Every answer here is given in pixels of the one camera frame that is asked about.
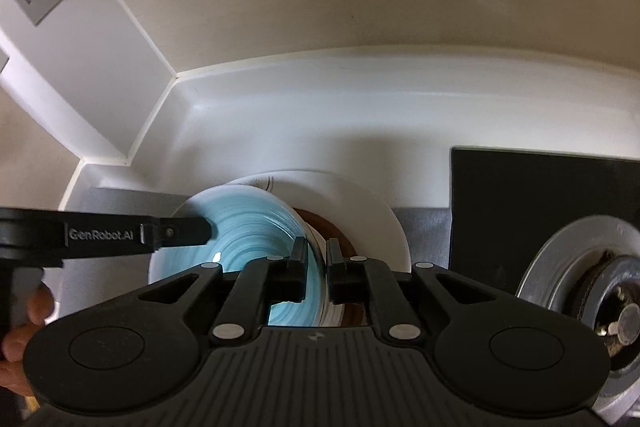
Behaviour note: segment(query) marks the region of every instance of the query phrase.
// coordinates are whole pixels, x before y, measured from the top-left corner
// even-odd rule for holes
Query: silver screw
[[[213,334],[219,339],[230,341],[242,337],[244,335],[244,328],[240,324],[218,324],[213,328]]]
[[[420,328],[413,324],[396,324],[389,328],[389,335],[399,341],[411,341],[420,336]]]

